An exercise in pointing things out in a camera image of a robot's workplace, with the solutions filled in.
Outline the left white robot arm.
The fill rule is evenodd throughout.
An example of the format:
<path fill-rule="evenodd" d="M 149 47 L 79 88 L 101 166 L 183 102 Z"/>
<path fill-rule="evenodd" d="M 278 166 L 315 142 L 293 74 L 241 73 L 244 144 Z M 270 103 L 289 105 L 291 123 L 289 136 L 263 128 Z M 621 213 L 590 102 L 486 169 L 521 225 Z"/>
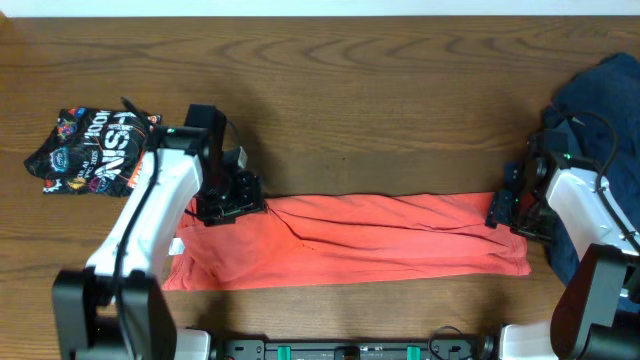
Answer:
<path fill-rule="evenodd" d="M 181 218 L 229 224 L 264 209 L 243 147 L 223 151 L 223 129 L 156 127 L 142 174 L 116 224 L 82 270 L 52 286 L 64 359 L 214 359 L 205 330 L 176 326 L 158 283 Z"/>

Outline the navy blue garment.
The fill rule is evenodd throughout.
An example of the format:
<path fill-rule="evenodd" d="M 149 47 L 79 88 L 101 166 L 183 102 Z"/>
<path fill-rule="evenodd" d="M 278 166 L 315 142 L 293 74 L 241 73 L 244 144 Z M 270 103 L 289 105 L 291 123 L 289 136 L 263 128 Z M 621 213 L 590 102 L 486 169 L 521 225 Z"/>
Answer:
<path fill-rule="evenodd" d="M 606 171 L 618 206 L 639 227 L 639 60 L 627 53 L 603 59 L 562 86 L 542 112 L 543 128 L 567 135 L 572 155 L 603 164 L 613 136 L 617 152 Z"/>

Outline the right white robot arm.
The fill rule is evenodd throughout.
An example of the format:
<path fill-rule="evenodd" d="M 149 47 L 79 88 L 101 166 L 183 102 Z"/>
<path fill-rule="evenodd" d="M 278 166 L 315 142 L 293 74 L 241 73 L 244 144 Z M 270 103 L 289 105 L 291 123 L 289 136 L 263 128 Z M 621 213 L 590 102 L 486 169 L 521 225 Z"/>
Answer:
<path fill-rule="evenodd" d="M 498 358 L 638 358 L 639 317 L 618 305 L 639 300 L 639 236 L 596 163 L 558 152 L 530 159 L 494 194 L 486 224 L 550 241 L 554 220 L 567 230 L 578 268 L 549 320 L 502 328 Z"/>

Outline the orange printed t-shirt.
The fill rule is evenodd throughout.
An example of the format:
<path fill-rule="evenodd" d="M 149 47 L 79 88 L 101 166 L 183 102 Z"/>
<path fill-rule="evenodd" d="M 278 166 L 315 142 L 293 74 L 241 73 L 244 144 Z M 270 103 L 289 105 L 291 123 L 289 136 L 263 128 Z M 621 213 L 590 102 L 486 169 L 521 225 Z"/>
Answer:
<path fill-rule="evenodd" d="M 489 228 L 489 193 L 270 199 L 227 225 L 181 219 L 166 291 L 353 284 L 530 273 L 527 242 Z"/>

